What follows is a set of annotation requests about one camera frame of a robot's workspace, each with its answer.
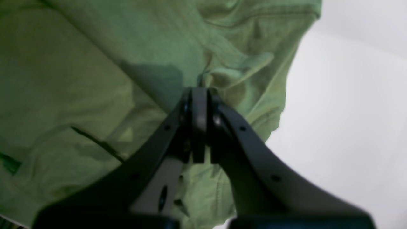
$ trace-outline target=black plastic bracket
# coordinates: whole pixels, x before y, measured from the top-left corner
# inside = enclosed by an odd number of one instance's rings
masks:
[[[178,229],[170,217],[178,178],[192,153],[229,177],[238,217],[231,229],[373,229],[369,214],[307,181],[267,148],[215,89],[188,88],[151,138],[119,168],[43,209],[34,229]]]

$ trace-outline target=wrinkled cloth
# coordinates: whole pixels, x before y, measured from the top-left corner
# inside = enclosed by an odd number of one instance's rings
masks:
[[[0,215],[102,178],[152,135],[185,87],[214,87],[262,140],[320,0],[0,1]],[[185,165],[172,215],[209,229],[235,214],[218,165]]]

